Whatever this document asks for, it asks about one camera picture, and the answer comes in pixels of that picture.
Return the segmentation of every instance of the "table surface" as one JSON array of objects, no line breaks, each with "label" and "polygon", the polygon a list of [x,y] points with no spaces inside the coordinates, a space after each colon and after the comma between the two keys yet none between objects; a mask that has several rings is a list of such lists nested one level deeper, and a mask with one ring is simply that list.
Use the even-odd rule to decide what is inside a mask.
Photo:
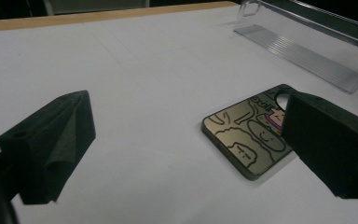
[{"label": "table surface", "polygon": [[358,91],[235,34],[238,10],[0,21],[0,134],[81,90],[97,132],[56,203],[13,199],[20,223],[358,223],[358,200],[334,197],[295,153],[249,181],[200,131],[203,118],[282,83],[358,115]]},{"label": "table surface", "polygon": [[168,7],[146,7],[126,10],[115,11],[101,11],[91,13],[78,13],[61,16],[46,16],[46,17],[34,17],[23,18],[13,20],[0,20],[0,30],[13,30],[21,28],[35,28],[42,26],[62,25],[71,23],[80,23],[87,21],[105,21],[113,19],[124,19],[131,17],[142,17],[148,15],[158,15],[173,12],[201,10],[217,7],[230,7],[237,4],[228,1],[212,2],[212,3],[199,3],[180,6],[168,6]]}]

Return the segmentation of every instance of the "clear plastic container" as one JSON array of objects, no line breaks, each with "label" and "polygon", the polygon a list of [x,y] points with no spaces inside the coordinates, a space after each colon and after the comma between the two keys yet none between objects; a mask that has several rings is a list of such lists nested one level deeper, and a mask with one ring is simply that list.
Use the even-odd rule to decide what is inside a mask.
[{"label": "clear plastic container", "polygon": [[234,31],[352,93],[358,89],[358,22],[293,0],[244,0]]}]

